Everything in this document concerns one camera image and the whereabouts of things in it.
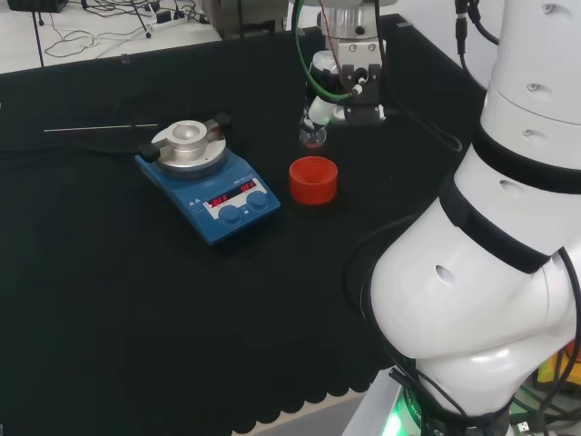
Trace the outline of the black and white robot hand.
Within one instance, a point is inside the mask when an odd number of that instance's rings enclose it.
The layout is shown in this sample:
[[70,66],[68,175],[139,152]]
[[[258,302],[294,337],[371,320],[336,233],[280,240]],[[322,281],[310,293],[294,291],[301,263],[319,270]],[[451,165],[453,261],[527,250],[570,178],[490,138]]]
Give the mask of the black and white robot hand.
[[380,79],[386,41],[336,39],[307,65],[305,107],[300,133],[313,138],[329,124],[376,124],[386,118]]

